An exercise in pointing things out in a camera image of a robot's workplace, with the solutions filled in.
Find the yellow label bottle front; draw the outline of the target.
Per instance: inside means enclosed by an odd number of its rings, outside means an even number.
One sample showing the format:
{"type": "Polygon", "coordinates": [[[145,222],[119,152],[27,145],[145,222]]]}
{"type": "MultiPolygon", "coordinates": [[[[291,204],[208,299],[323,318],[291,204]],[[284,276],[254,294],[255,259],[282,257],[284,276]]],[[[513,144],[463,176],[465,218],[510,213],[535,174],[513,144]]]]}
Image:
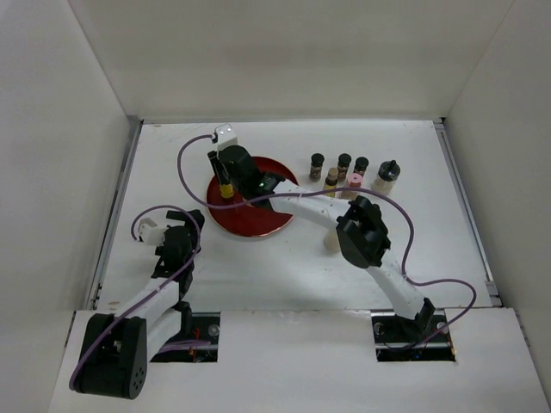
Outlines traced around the yellow label bottle front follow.
{"type": "Polygon", "coordinates": [[[219,191],[223,200],[232,200],[234,197],[234,188],[231,183],[220,184],[219,191]]]}

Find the yellow label bottle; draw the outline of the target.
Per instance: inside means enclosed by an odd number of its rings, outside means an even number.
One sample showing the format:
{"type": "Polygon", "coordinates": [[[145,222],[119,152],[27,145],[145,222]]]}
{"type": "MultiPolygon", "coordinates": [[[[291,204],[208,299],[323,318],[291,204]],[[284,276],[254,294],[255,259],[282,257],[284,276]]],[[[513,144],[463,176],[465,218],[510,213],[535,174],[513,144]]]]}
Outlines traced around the yellow label bottle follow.
{"type": "Polygon", "coordinates": [[[337,168],[329,168],[327,176],[325,178],[325,183],[323,190],[325,191],[325,196],[334,198],[335,192],[330,192],[330,189],[335,189],[338,182],[338,170],[337,168]]]}
{"type": "Polygon", "coordinates": [[[234,197],[234,188],[231,183],[220,184],[219,191],[223,200],[232,200],[234,197]]]}

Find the cream squeeze bottle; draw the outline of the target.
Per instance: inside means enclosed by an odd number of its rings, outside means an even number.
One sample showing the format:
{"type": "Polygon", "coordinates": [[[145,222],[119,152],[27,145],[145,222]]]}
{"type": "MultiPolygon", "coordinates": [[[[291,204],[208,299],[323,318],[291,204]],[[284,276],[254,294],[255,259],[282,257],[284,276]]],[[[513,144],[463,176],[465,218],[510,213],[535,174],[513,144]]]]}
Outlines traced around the cream squeeze bottle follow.
{"type": "Polygon", "coordinates": [[[340,245],[336,230],[329,230],[324,238],[325,248],[333,254],[340,252],[340,245]]]}

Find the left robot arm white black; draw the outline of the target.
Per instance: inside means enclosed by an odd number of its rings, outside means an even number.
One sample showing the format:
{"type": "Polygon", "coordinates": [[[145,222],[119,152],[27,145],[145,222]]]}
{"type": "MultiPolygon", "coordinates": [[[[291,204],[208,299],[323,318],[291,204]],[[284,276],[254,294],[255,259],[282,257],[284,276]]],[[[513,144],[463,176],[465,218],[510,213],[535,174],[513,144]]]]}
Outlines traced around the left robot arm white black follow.
{"type": "Polygon", "coordinates": [[[181,343],[192,336],[191,310],[183,298],[193,280],[205,218],[199,210],[171,205],[164,210],[176,226],[156,225],[144,213],[133,220],[132,238],[154,246],[158,262],[145,287],[120,310],[90,318],[71,391],[135,399],[149,361],[170,339],[181,343]]]}

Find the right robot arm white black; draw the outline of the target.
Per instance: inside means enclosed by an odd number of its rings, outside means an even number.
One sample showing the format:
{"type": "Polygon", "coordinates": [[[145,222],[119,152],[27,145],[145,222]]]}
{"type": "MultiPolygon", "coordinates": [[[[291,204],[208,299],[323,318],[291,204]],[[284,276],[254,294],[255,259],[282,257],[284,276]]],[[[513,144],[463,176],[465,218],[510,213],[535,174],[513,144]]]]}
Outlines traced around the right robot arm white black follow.
{"type": "Polygon", "coordinates": [[[207,156],[217,176],[233,185],[249,210],[290,214],[334,230],[344,259],[367,271],[387,296],[405,338],[416,341],[430,331],[434,305],[400,273],[376,204],[362,196],[335,200],[308,194],[283,176],[261,171],[240,145],[210,151],[207,156]]]}

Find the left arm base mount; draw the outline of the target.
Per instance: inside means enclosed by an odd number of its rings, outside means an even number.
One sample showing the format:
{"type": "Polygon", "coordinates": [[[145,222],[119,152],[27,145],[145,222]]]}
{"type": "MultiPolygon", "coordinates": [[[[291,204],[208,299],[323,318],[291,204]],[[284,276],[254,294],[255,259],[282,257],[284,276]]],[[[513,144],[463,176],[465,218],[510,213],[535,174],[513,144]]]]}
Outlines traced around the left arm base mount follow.
{"type": "Polygon", "coordinates": [[[152,363],[213,363],[218,361],[221,315],[194,312],[188,302],[173,307],[181,315],[180,330],[152,358],[152,363]]]}

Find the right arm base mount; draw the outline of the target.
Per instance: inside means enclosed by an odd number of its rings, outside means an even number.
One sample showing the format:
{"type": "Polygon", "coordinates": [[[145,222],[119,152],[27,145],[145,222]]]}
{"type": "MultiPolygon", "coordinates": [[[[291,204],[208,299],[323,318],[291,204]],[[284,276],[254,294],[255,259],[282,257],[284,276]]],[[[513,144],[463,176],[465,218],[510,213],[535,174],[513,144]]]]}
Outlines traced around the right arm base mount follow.
{"type": "Polygon", "coordinates": [[[399,318],[391,312],[374,312],[371,322],[375,341],[375,357],[379,362],[449,361],[455,362],[449,329],[439,332],[428,342],[423,340],[446,324],[444,311],[436,311],[429,329],[421,337],[406,333],[399,318]]]}

